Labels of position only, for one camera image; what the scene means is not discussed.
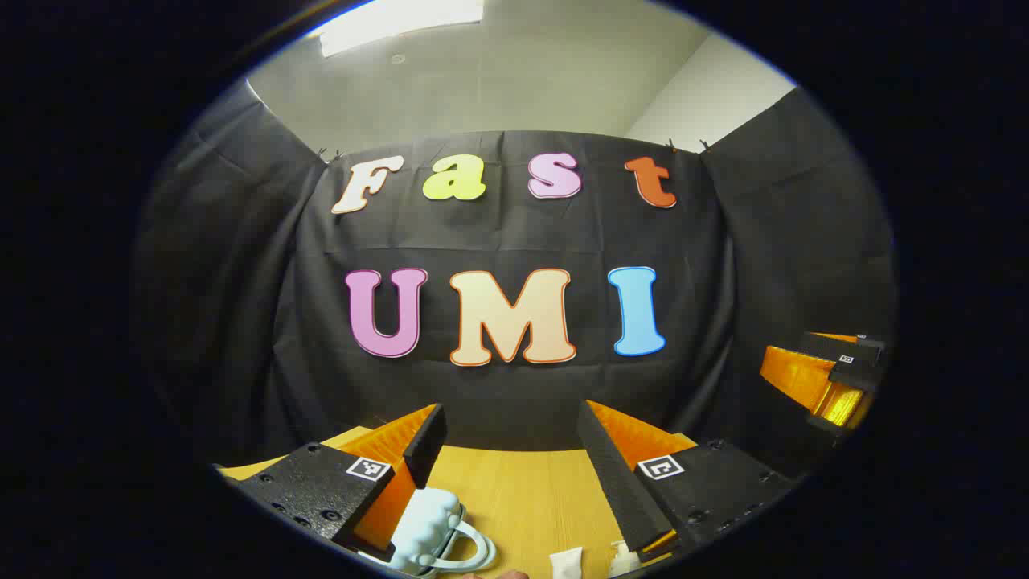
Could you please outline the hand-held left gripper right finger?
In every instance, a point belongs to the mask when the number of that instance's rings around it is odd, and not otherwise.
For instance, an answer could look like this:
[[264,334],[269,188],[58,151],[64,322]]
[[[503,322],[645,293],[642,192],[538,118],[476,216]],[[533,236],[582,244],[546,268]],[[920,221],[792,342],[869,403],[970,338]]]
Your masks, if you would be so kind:
[[577,432],[622,539],[644,563],[699,551],[795,485],[724,440],[697,443],[594,400]]

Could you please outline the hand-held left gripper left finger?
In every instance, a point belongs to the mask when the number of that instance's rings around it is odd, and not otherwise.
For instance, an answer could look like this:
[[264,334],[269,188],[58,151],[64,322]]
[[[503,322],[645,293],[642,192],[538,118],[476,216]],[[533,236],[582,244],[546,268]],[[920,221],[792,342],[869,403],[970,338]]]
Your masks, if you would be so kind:
[[443,404],[428,404],[342,444],[306,442],[279,458],[215,469],[255,506],[306,535],[389,558],[447,433]]

